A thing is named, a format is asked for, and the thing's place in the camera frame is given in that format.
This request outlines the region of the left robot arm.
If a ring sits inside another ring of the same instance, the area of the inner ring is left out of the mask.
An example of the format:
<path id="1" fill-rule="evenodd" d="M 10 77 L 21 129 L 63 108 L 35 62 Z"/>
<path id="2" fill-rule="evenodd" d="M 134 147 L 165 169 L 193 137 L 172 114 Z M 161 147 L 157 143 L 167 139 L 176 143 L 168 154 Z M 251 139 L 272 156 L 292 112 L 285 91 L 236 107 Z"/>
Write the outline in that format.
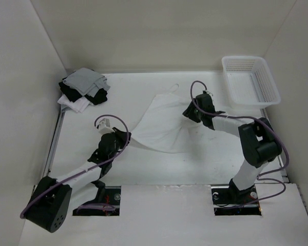
<path id="1" fill-rule="evenodd" d="M 70 210 L 81 206 L 81 197 L 100 204 L 105 191 L 98 187 L 99 180 L 111 169 L 131 140 L 131 132 L 114 127 L 101 136 L 97 149 L 79 168 L 59 177 L 43 177 L 37 184 L 20 217 L 50 233 L 57 231 Z"/>

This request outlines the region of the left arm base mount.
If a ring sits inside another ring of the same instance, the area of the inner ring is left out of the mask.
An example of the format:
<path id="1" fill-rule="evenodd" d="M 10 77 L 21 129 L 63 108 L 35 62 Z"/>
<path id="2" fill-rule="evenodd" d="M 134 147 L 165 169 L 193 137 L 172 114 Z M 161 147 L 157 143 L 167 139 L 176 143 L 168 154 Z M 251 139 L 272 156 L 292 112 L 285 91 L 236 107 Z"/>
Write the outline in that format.
<path id="1" fill-rule="evenodd" d="M 73 216 L 109 217 L 120 215 L 121 187 L 107 187 L 102 181 L 91 183 L 96 187 L 93 199 L 87 199 L 81 208 L 73 210 Z"/>

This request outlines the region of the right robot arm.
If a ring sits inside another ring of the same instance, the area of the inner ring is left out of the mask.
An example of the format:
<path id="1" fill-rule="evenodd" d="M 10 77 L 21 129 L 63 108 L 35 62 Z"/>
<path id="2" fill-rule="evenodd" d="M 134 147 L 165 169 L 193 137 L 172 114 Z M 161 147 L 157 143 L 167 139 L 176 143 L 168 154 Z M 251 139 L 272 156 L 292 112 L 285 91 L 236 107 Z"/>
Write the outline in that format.
<path id="1" fill-rule="evenodd" d="M 227 116 L 216 111 L 209 94 L 202 93 L 192 99 L 183 116 L 205 127 L 231 134 L 240 139 L 244 162 L 238 173 L 229 182 L 228 197 L 232 202 L 241 202 L 252 188 L 264 167 L 282 152 L 266 118 Z"/>

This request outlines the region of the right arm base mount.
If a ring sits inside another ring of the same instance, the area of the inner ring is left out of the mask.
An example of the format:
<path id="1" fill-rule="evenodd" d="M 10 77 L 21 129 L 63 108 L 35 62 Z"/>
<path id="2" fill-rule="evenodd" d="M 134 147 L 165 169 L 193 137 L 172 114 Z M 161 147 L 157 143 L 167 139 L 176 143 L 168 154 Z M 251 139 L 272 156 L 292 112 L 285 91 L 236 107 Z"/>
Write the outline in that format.
<path id="1" fill-rule="evenodd" d="M 211 196 L 216 216 L 261 216 L 255 185 L 239 191 L 230 181 L 227 186 L 211 186 Z"/>

